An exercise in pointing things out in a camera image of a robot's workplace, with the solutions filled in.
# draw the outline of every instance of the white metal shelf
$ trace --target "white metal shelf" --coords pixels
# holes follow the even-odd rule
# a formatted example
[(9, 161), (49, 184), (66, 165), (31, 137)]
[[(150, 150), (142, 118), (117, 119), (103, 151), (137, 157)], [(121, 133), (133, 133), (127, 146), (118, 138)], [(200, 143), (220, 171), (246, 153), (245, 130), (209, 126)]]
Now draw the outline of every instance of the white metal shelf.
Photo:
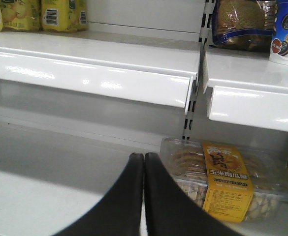
[(204, 91), (212, 120), (288, 131), (288, 66), (268, 53), (206, 48)]
[(184, 108), (199, 50), (103, 32), (0, 32), (0, 79)]
[(0, 122), (0, 235), (67, 227), (103, 197), (131, 153), (146, 151)]

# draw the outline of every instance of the blue package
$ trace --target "blue package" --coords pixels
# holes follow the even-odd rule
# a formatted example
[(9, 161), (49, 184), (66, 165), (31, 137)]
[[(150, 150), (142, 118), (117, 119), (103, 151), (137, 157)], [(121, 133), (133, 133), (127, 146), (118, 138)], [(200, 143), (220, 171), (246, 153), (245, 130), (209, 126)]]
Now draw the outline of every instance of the blue package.
[(212, 19), (217, 47), (269, 51), (275, 0), (216, 0)]
[(288, 0), (276, 3), (270, 60), (288, 65)]

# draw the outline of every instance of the shelving unit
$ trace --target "shelving unit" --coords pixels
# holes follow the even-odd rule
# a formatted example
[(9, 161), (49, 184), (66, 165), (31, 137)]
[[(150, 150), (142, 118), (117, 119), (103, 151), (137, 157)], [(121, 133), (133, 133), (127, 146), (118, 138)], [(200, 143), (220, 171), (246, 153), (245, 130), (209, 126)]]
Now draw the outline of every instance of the shelving unit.
[[(181, 138), (185, 118), (191, 134), (202, 126), (208, 139), (234, 132), (228, 142), (286, 144), (288, 67), (268, 54), (206, 48), (210, 120), (185, 116), (214, 1), (88, 3), (91, 31), (0, 32), (0, 235), (68, 226), (101, 199), (130, 153)], [(269, 221), (226, 224), (246, 236), (288, 236), (288, 204)]]
[(200, 43), (104, 32), (0, 32), (0, 79), (185, 108)]
[(204, 82), (211, 120), (288, 131), (288, 66), (268, 53), (207, 47)]
[(48, 236), (90, 210), (134, 147), (0, 122), (0, 235)]

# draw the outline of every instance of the black plastic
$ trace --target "black plastic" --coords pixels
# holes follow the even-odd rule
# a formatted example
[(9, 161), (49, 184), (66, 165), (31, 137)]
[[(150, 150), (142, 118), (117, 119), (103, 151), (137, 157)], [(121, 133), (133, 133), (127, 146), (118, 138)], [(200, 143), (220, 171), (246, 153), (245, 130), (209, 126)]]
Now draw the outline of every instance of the black plastic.
[(156, 153), (145, 155), (144, 193), (149, 236), (240, 236), (190, 200)]
[(101, 201), (55, 236), (138, 236), (143, 168), (143, 154), (131, 154), (120, 177)]

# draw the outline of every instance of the white shelf surface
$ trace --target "white shelf surface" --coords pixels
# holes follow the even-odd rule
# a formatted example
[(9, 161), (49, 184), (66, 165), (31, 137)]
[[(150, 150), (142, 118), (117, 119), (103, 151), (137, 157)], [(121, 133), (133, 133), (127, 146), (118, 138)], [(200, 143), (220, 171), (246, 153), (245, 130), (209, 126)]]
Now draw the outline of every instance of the white shelf surface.
[(268, 53), (206, 48), (204, 91), (212, 120), (288, 131), (288, 66)]
[(200, 44), (85, 31), (0, 32), (0, 79), (184, 108)]
[(132, 152), (146, 150), (0, 122), (0, 236), (50, 236), (70, 225)]
[(224, 224), (244, 236), (288, 236), (288, 203), (282, 203), (276, 216), (264, 221)]

